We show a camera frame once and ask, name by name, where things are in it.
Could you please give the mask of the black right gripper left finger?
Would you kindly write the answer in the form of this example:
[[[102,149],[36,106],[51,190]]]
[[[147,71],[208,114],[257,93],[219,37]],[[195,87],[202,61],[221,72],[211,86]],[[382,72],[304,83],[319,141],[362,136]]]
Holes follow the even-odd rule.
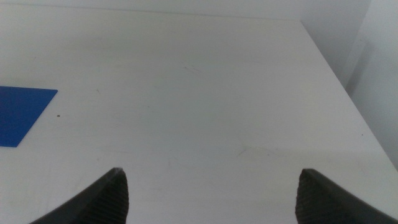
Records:
[[[112,168],[79,194],[33,221],[33,224],[125,224],[129,210],[126,174]]]

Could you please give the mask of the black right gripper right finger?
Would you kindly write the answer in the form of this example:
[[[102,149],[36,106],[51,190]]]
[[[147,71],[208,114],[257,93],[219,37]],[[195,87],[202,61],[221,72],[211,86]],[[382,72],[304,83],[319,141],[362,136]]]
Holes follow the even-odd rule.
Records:
[[[303,169],[298,182],[295,216],[300,224],[397,224],[315,169]]]

